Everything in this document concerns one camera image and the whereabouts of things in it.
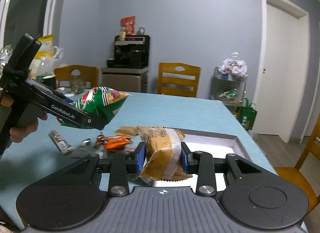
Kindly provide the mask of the person's left hand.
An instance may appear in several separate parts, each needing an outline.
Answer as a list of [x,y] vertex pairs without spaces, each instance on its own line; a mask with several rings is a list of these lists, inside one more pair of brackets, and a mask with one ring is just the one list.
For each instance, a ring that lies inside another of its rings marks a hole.
[[14,143],[20,143],[23,141],[24,138],[26,138],[29,134],[36,132],[37,128],[39,126],[39,120],[47,120],[48,116],[47,114],[44,114],[40,117],[37,118],[37,120],[32,123],[27,125],[26,127],[13,127],[10,129],[10,140]]

